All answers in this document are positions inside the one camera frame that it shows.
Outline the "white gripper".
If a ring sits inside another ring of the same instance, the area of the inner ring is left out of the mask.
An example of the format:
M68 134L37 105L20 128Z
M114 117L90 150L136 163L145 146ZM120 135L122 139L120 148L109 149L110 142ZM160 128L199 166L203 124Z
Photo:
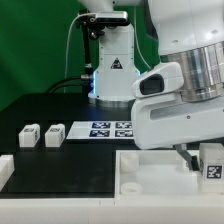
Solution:
M190 171L199 171L197 156L186 143L224 137L224 95L188 103L182 100L181 66L160 63L132 84L136 98L131 109L135 144L143 150L176 145Z

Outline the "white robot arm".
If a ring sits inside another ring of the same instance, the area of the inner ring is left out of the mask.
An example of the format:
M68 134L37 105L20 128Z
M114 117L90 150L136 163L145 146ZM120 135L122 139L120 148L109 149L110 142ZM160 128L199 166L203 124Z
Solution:
M131 104L143 149L224 137L224 0L79 0L100 42L89 98ZM159 63L141 73L132 60L133 27L122 7L142 6Z

